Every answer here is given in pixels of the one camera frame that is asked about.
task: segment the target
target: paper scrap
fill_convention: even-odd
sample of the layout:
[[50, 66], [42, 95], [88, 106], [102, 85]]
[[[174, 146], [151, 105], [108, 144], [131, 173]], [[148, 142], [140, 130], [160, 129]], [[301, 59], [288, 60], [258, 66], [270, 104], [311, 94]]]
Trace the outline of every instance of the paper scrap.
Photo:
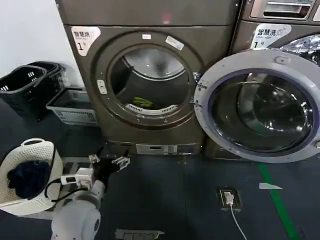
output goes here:
[[115, 231], [115, 238], [124, 240], [155, 240], [158, 239], [159, 235], [162, 234], [165, 233], [157, 230], [117, 229]]
[[260, 182], [259, 183], [259, 189], [262, 189], [262, 190], [270, 190], [270, 189], [283, 190], [282, 187], [279, 187], [279, 186], [276, 186], [276, 185], [272, 185], [272, 184], [266, 183], [266, 182]]

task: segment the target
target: white wall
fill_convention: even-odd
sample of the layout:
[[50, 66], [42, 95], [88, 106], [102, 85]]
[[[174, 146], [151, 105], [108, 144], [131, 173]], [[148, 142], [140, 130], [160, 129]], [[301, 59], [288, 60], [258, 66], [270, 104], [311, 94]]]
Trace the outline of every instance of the white wall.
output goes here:
[[55, 0], [0, 0], [0, 77], [34, 61], [63, 64], [83, 87]]

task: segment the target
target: green floor stripe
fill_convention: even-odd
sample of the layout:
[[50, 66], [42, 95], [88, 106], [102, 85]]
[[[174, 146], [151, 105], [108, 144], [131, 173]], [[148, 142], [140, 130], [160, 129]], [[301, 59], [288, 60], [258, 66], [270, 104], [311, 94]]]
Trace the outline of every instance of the green floor stripe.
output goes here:
[[[264, 163], [257, 163], [256, 164], [258, 169], [261, 172], [263, 180], [268, 184], [273, 184], [271, 176], [265, 166]], [[298, 240], [299, 237], [297, 235], [296, 229], [294, 227], [294, 224], [289, 217], [287, 210], [278, 194], [278, 190], [276, 189], [270, 189], [269, 194], [273, 200], [273, 203], [275, 205], [276, 211], [278, 212], [278, 215], [282, 221], [282, 224], [285, 228], [286, 234], [288, 235], [288, 238], [290, 240]]]

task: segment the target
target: white cable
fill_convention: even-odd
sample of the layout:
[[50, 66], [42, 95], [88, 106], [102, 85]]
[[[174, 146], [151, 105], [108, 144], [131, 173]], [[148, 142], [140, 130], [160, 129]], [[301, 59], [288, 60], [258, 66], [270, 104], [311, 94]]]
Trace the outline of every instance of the white cable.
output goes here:
[[243, 239], [244, 239], [244, 240], [247, 240], [246, 235], [244, 234], [244, 232], [242, 231], [241, 227], [239, 226], [239, 224], [238, 224], [238, 222], [237, 222], [236, 216], [235, 216], [235, 214], [234, 214], [234, 209], [232, 208], [232, 204], [230, 204], [230, 210], [231, 210], [231, 214], [232, 214], [233, 220], [234, 220], [234, 222], [235, 222], [235, 225], [238, 227], [240, 233], [241, 233], [242, 236], [243, 236]]

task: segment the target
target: floor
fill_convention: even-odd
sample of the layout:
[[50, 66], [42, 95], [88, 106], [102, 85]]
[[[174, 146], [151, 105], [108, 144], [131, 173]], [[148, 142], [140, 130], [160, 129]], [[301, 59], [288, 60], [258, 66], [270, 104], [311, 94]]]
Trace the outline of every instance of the floor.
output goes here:
[[[26, 124], [0, 99], [0, 160], [31, 137], [55, 143], [63, 157], [86, 157], [104, 145], [99, 128], [66, 126], [53, 114]], [[319, 239], [320, 161], [264, 165], [293, 222], [298, 238], [289, 238], [257, 164], [217, 161], [204, 156], [133, 156], [131, 165], [111, 176], [96, 240], [113, 240], [117, 229], [164, 232], [159, 240], [241, 240], [229, 210], [218, 206], [216, 188], [239, 191], [236, 218], [249, 240]], [[3, 239], [51, 238], [51, 222], [0, 211]]]

